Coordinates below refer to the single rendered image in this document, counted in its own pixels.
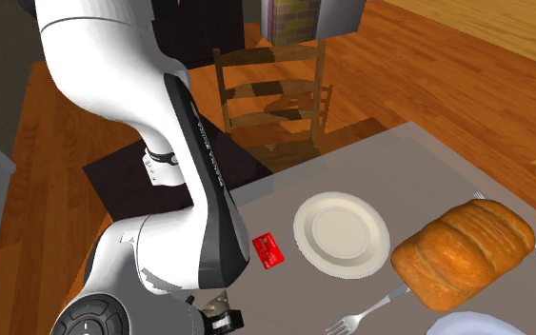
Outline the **red card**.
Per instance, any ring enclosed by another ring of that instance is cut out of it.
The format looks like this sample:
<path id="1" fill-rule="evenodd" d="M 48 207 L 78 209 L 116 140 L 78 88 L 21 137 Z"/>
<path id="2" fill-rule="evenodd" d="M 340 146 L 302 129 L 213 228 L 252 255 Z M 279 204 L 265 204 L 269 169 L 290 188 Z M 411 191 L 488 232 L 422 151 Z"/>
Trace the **red card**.
<path id="1" fill-rule="evenodd" d="M 272 268 L 285 261 L 284 255 L 269 232 L 254 238 L 252 245 L 264 269 Z"/>

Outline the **cream round plate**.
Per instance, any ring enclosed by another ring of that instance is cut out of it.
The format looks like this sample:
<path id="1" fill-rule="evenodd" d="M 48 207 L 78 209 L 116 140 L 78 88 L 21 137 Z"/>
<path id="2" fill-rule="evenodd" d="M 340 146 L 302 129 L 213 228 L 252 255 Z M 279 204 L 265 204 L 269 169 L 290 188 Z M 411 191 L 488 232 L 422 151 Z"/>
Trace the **cream round plate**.
<path id="1" fill-rule="evenodd" d="M 303 256 L 329 276 L 363 279 L 387 261 L 390 237 L 382 216 L 364 200 L 344 192 L 307 198 L 293 220 Z"/>

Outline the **dark robot stand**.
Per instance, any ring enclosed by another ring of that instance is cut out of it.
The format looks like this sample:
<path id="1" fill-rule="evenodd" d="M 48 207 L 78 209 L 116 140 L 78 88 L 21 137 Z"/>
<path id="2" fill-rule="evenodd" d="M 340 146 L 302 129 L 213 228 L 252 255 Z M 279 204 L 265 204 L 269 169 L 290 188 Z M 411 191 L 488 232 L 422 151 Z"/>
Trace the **dark robot stand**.
<path id="1" fill-rule="evenodd" d="M 200 120 L 228 189 L 242 187 L 271 171 L 236 144 L 205 116 Z M 143 164 L 142 140 L 83 167 L 114 221 L 190 207 L 186 186 L 154 186 Z"/>

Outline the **grey table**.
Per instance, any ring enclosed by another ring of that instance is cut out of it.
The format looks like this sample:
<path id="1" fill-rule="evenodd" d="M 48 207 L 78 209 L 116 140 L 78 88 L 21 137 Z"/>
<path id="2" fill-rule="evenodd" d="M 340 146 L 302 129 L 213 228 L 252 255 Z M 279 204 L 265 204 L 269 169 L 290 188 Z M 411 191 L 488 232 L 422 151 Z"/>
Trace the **grey table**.
<path id="1" fill-rule="evenodd" d="M 401 283 L 391 265 L 361 280 L 343 280 L 303 257 L 293 237 L 294 215 L 307 198 L 324 191 L 349 193 L 373 206 L 393 244 L 476 191 L 512 209 L 536 235 L 533 207 L 416 124 L 406 123 L 232 192 L 250 236 L 269 232 L 285 257 L 269 269 L 252 257 L 228 289 L 245 322 L 233 335 L 325 335 L 338 319 L 365 311 Z M 536 335 L 536 251 L 467 301 L 464 310 Z M 437 317 L 409 293 L 369 313 L 354 335 L 425 335 Z"/>

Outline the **brown bread loaf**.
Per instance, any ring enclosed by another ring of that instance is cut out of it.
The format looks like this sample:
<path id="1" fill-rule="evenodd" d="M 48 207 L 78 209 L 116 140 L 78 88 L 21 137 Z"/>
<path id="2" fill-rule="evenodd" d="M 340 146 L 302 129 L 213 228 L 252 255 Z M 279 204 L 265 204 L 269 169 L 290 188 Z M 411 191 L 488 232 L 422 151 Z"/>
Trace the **brown bread loaf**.
<path id="1" fill-rule="evenodd" d="M 447 312 L 517 267 L 535 245 L 532 228 L 511 209 L 472 199 L 404 240 L 390 261 L 423 305 Z"/>

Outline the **pale blue plate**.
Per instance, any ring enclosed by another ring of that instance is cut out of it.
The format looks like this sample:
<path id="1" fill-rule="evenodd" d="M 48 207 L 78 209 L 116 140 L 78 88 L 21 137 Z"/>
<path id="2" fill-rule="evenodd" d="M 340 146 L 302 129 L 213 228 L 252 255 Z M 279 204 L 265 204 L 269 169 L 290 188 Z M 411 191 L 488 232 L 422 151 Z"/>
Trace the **pale blue plate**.
<path id="1" fill-rule="evenodd" d="M 473 311 L 453 312 L 438 319 L 426 335 L 526 335 L 493 316 Z"/>

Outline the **wooden ladder-back chair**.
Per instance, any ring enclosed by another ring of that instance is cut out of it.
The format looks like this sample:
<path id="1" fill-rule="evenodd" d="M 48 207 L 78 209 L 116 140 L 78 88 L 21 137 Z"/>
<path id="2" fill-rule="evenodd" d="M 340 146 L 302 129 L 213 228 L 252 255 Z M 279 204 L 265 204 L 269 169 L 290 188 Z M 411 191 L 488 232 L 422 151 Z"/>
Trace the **wooden ladder-back chair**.
<path id="1" fill-rule="evenodd" d="M 270 129 L 283 122 L 310 121 L 308 137 L 294 136 L 286 141 L 276 141 L 247 147 L 246 151 L 273 172 L 291 168 L 320 155 L 318 143 L 325 134 L 333 86 L 325 87 L 324 71 L 327 44 L 320 40 L 315 47 L 288 45 L 241 49 L 223 54 L 213 51 L 217 85 L 227 135 L 241 128 L 257 132 Z M 228 88 L 225 85 L 224 68 L 282 63 L 290 61 L 315 62 L 312 80 L 282 79 L 242 84 Z M 261 111 L 231 116 L 228 102 L 234 99 L 278 96 L 279 99 Z"/>

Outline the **dark cabinet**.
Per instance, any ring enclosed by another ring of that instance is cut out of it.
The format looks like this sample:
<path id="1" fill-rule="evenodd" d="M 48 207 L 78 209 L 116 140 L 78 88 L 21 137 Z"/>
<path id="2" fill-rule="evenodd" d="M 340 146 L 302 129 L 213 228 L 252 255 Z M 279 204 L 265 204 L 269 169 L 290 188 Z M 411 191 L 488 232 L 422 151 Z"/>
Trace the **dark cabinet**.
<path id="1" fill-rule="evenodd" d="M 245 47 L 242 0 L 151 0 L 159 49 L 188 69 Z"/>

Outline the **brick patterned grey box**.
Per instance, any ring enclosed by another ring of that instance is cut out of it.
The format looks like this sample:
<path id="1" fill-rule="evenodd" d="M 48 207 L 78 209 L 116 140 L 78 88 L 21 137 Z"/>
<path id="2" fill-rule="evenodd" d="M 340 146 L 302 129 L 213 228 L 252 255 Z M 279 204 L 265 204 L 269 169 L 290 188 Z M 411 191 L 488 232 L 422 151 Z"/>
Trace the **brick patterned grey box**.
<path id="1" fill-rule="evenodd" d="M 261 35 L 285 46 L 356 32 L 367 1 L 261 0 Z"/>

